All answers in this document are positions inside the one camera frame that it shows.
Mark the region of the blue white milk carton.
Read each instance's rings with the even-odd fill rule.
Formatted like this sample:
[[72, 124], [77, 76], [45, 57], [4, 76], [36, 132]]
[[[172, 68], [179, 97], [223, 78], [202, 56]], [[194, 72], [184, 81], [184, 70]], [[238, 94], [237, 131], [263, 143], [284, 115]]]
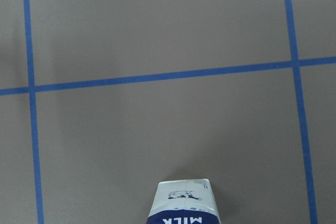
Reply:
[[221, 223], [210, 181], [202, 178], [159, 182], [146, 222]]

